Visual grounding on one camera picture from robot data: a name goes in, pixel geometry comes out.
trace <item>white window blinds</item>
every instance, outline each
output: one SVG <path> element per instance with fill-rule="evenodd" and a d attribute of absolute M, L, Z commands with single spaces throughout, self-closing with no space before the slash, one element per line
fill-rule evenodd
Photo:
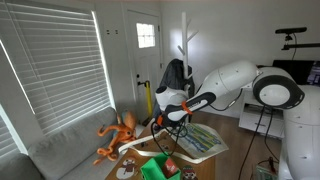
<path fill-rule="evenodd" d="M 0 0 L 0 33 L 44 134 L 111 105 L 93 14 Z"/>
<path fill-rule="evenodd" d="M 0 116 L 0 161 L 5 157 L 19 153 L 19 149 L 12 139 L 12 136 Z"/>

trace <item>green object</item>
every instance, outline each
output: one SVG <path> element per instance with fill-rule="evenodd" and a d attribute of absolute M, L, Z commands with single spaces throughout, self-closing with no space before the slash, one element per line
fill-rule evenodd
<path fill-rule="evenodd" d="M 278 176 L 271 173 L 268 169 L 257 166 L 256 167 L 257 180 L 277 180 Z"/>
<path fill-rule="evenodd" d="M 162 173 L 161 167 L 165 164 L 169 157 L 161 153 L 153 158 L 151 158 L 147 163 L 145 163 L 140 169 L 144 180 L 180 180 L 181 171 L 180 169 L 171 176 L 166 178 Z"/>

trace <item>door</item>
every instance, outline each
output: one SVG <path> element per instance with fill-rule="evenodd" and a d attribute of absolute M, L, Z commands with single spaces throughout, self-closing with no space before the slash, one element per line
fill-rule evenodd
<path fill-rule="evenodd" d="M 131 47 L 136 79 L 136 114 L 140 122 L 148 118 L 146 87 L 144 83 L 150 81 L 152 105 L 155 90 L 159 85 L 160 74 L 160 33 L 159 18 L 157 16 L 128 11 Z"/>

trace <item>desk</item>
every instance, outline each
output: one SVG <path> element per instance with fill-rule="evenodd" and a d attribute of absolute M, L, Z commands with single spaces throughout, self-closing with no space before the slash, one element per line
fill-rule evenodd
<path fill-rule="evenodd" d="M 142 131 L 140 134 L 139 138 L 146 137 L 151 135 L 151 130 L 150 130 L 151 123 L 148 124 L 148 126 Z M 165 145 L 169 146 L 169 151 L 171 151 L 174 148 L 174 141 L 172 138 L 167 135 L 167 134 L 162 134 L 160 136 L 160 141 L 159 144 L 161 145 L 162 143 Z M 147 141 L 147 146 L 141 147 L 141 145 L 136 145 L 135 147 L 139 150 L 146 150 L 146 151 L 160 151 L 156 143 L 152 140 Z M 188 153 L 181 148 L 179 145 L 177 145 L 176 150 L 179 153 L 183 153 L 188 155 Z M 131 179 L 133 180 L 141 180 L 142 175 L 140 168 L 143 166 L 151 157 L 146 157 L 146 156 L 140 156 L 135 150 L 133 149 L 128 149 L 128 151 L 122 156 L 120 161 L 115 165 L 115 167 L 112 169 L 112 171 L 109 173 L 109 175 L 106 177 L 106 180 L 117 180 L 116 173 L 117 170 L 121 167 L 123 161 L 125 161 L 127 158 L 134 156 L 136 159 L 135 164 L 137 164 L 137 168 L 135 171 L 138 171 L 138 174 L 133 176 Z M 197 177 L 199 180 L 202 179 L 210 179 L 214 180 L 215 179 L 215 157 L 208 158 L 207 160 L 199 163 L 199 164 L 192 164 L 188 161 L 185 161 L 183 159 L 180 159 L 176 156 L 171 156 L 173 161 L 177 164 L 177 166 L 182 170 L 182 168 L 185 165 L 191 165 L 193 169 L 195 170 Z"/>

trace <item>white robot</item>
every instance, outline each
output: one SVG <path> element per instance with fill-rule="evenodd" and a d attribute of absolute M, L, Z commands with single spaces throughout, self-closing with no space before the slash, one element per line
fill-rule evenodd
<path fill-rule="evenodd" d="M 191 99 L 182 90 L 160 87 L 156 99 L 163 114 L 157 123 L 174 127 L 187 114 L 213 103 L 221 95 L 248 87 L 261 104 L 284 110 L 279 179 L 319 180 L 320 88 L 298 86 L 282 69 L 258 69 L 250 62 L 238 61 L 211 72 Z"/>

